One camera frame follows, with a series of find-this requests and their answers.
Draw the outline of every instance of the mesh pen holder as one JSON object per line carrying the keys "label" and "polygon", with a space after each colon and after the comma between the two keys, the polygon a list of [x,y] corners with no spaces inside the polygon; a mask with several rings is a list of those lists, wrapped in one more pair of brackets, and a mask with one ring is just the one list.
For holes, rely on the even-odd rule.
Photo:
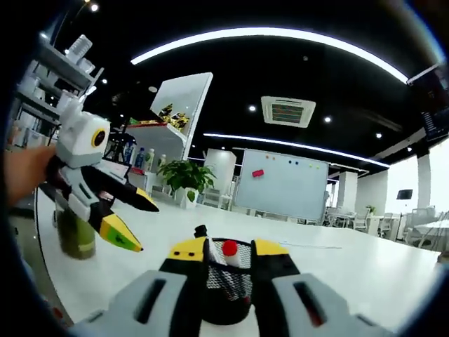
{"label": "mesh pen holder", "polygon": [[[223,258],[222,245],[228,239],[212,239]],[[243,321],[251,306],[251,245],[235,241],[241,267],[209,262],[209,276],[204,298],[203,319],[211,324],[230,325]]]}

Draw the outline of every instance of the desk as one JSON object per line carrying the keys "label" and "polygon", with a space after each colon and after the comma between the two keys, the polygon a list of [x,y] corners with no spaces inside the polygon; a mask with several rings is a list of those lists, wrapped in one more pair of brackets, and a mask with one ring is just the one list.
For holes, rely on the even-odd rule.
{"label": "desk", "polygon": [[420,244],[418,245],[419,247],[422,246],[427,235],[433,235],[445,238],[445,249],[446,251],[449,251],[449,219],[418,225],[414,228],[422,234]]}
{"label": "desk", "polygon": [[[438,279],[438,253],[416,249],[346,228],[298,225],[197,205],[193,210],[158,202],[160,213],[139,211],[116,200],[114,211],[128,223],[145,250],[119,249],[97,236],[96,254],[74,260],[61,252],[52,226],[55,204],[42,191],[37,211],[42,252],[61,303],[74,322],[105,309],[113,296],[148,269],[158,269],[171,247],[208,226],[214,237],[282,242],[303,273],[312,273],[362,313],[398,331]],[[204,336],[258,336],[255,315],[233,326],[203,322]]]}

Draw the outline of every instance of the ceiling vent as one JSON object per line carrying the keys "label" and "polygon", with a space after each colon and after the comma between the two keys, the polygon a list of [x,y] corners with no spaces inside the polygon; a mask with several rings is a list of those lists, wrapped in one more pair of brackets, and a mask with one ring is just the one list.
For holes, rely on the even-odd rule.
{"label": "ceiling vent", "polygon": [[265,123],[306,128],[316,107],[310,100],[283,97],[262,97]]}

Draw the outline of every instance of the white pillar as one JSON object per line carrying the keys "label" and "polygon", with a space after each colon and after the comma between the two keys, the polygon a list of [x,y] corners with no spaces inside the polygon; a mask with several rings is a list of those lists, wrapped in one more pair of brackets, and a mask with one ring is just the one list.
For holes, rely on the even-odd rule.
{"label": "white pillar", "polygon": [[230,151],[209,149],[204,166],[210,168],[217,178],[213,178],[214,188],[221,194],[229,194],[234,175],[236,155]]}
{"label": "white pillar", "polygon": [[430,157],[426,154],[418,158],[418,208],[423,209],[430,205],[431,191]]}
{"label": "white pillar", "polygon": [[357,173],[344,172],[340,174],[338,186],[337,207],[354,212],[357,197]]}

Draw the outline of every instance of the chair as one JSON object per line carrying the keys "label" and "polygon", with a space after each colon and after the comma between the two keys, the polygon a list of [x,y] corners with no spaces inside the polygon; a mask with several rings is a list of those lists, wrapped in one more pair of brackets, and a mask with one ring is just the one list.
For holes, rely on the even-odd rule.
{"label": "chair", "polygon": [[356,213],[353,222],[353,228],[355,230],[366,230],[368,229],[367,220],[370,216],[370,209],[366,209],[366,214]]}
{"label": "chair", "polygon": [[393,213],[385,213],[384,218],[380,221],[379,228],[381,232],[391,230],[391,223],[393,222]]}

